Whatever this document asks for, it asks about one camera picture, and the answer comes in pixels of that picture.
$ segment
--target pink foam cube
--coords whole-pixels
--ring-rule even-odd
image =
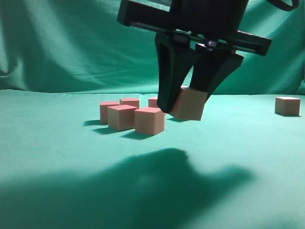
[[[200,121],[206,98],[207,92],[182,86],[170,114],[177,119]]]
[[[301,99],[294,97],[276,97],[275,113],[283,116],[299,116]]]
[[[108,126],[117,131],[133,129],[136,109],[130,105],[109,106]]]
[[[103,123],[103,124],[108,123],[108,110],[107,110],[107,108],[109,106],[118,106],[118,105],[120,105],[120,102],[118,102],[118,101],[100,102],[100,119],[101,119],[101,123]]]
[[[135,106],[138,109],[140,108],[140,100],[138,98],[122,98],[120,99],[120,104]]]
[[[157,105],[157,101],[158,101],[158,97],[151,97],[148,99],[148,106],[149,107],[155,107],[155,108],[159,108]]]
[[[165,128],[164,113],[160,108],[144,107],[135,110],[135,132],[156,135]]]

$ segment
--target black plastic part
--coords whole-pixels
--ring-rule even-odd
[[[299,0],[292,0],[292,6],[283,2],[282,0],[267,0],[269,3],[272,5],[276,6],[277,8],[280,8],[281,10],[284,11],[292,11],[300,5]]]
[[[217,26],[213,27],[208,23],[195,23],[193,18],[188,18],[179,14],[181,3],[181,0],[172,2],[172,9],[170,12],[167,12],[137,2],[122,0],[117,20],[125,26],[135,26],[152,31],[170,31],[173,33],[178,33],[176,30],[185,32],[191,31],[196,34],[201,34],[206,38],[213,37],[216,40],[223,40],[226,42],[223,46],[227,49],[231,48],[252,52],[262,56],[267,54],[271,45],[270,39],[241,31],[228,33],[231,29],[226,30],[224,27],[222,27],[224,30],[221,32]],[[237,17],[238,20],[234,25],[234,28],[239,24],[240,15],[241,13]],[[210,17],[218,17],[218,14],[211,15]],[[196,37],[196,39],[190,38],[196,42],[200,42],[199,37]]]
[[[190,40],[185,40],[184,37],[169,37],[162,33],[156,34],[155,45],[159,64],[157,105],[163,112],[170,113],[181,85],[192,66],[200,58],[200,53],[190,49]]]
[[[204,27],[212,36],[236,32],[249,0],[184,0],[179,15]]]
[[[244,57],[229,50],[212,52],[201,45],[196,45],[196,51],[201,57],[194,65],[190,88],[207,92],[208,99],[216,88],[241,66]]]

